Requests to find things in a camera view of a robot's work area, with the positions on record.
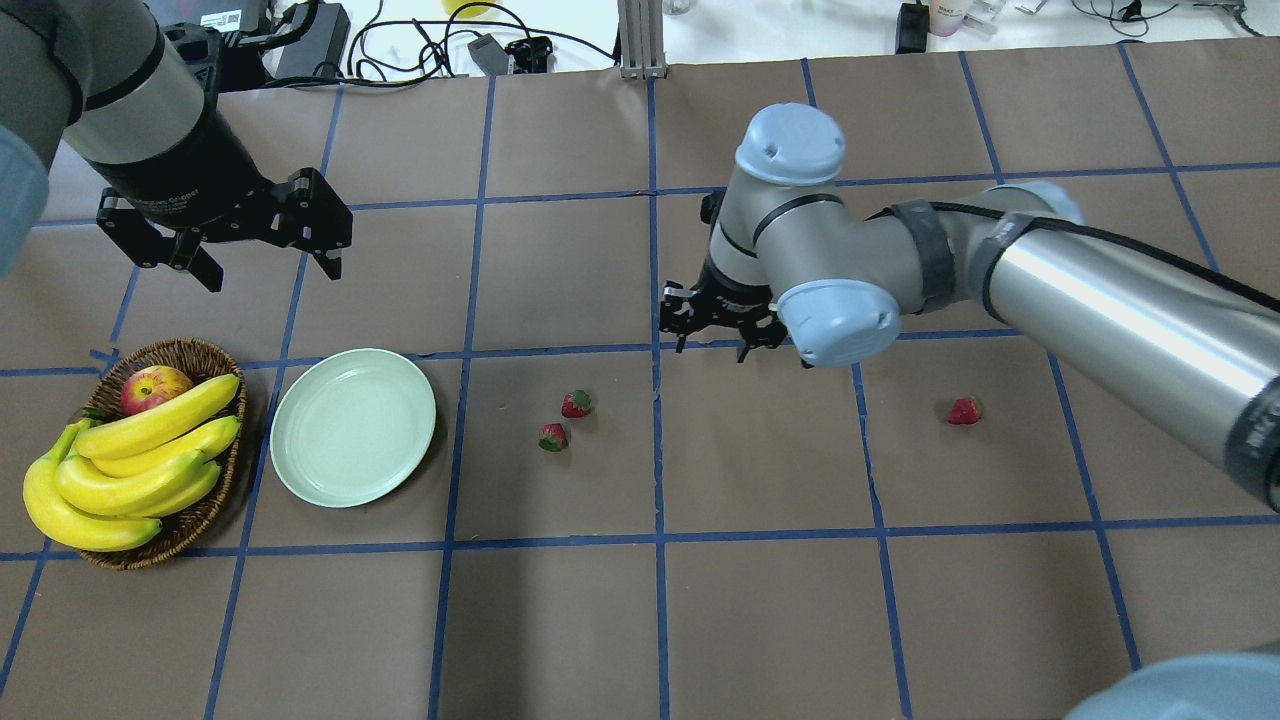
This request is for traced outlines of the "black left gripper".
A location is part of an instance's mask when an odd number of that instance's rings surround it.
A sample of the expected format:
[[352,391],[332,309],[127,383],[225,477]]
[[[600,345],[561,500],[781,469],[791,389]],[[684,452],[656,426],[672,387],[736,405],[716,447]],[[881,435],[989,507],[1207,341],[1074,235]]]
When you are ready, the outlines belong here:
[[257,240],[311,256],[342,278],[353,214],[325,176],[303,167],[283,182],[264,176],[221,114],[205,109],[195,128],[155,158],[97,163],[99,228],[142,268],[168,265],[221,292],[224,269],[206,243]]

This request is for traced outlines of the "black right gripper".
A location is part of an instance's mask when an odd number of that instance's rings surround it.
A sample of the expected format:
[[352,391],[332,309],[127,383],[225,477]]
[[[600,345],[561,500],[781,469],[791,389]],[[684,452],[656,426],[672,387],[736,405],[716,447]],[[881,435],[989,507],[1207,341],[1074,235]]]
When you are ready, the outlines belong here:
[[673,334],[681,354],[689,336],[708,327],[739,332],[739,364],[753,348],[777,348],[788,337],[786,325],[771,309],[773,295],[767,284],[753,284],[726,275],[710,258],[701,264],[694,286],[668,281],[658,307],[658,328]]

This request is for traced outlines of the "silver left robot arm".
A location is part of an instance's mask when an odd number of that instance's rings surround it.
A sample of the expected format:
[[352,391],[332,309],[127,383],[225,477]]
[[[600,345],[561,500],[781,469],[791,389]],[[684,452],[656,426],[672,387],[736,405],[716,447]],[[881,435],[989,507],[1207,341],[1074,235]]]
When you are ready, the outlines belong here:
[[97,227],[136,266],[169,266],[218,292],[207,243],[262,241],[311,256],[333,281],[353,238],[348,206],[315,168],[275,183],[218,109],[225,65],[302,37],[241,40],[161,26],[142,1],[3,4],[1,268],[12,273],[49,201],[67,143],[106,181]]

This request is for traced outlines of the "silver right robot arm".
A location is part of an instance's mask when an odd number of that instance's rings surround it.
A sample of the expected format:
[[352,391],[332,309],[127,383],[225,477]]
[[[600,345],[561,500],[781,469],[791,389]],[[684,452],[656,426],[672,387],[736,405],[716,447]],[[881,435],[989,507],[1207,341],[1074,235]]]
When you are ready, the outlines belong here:
[[660,331],[727,327],[744,352],[791,340],[812,366],[849,366],[887,350],[902,316],[969,299],[1277,506],[1276,299],[1083,225],[1050,182],[856,222],[833,184],[845,151],[822,110],[760,109],[704,199],[701,274],[663,288]]

